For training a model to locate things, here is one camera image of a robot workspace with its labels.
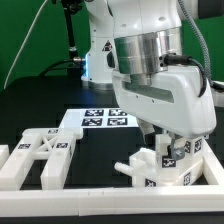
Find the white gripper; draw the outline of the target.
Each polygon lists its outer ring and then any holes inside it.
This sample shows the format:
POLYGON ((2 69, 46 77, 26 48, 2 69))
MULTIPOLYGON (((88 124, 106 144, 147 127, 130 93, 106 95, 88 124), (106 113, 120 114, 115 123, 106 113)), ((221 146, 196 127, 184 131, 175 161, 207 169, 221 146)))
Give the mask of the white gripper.
MULTIPOLYGON (((196 66, 169 66, 167 71, 150 75, 147 84, 139 84, 137 78, 116 70, 112 73, 117 103, 139 118, 145 144, 153 143, 153 125, 190 139, 213 132, 216 114, 211 89, 207 85, 199 96, 201 77, 196 66)), ((171 138, 169 155, 175 161, 184 158, 184 138, 171 138)))

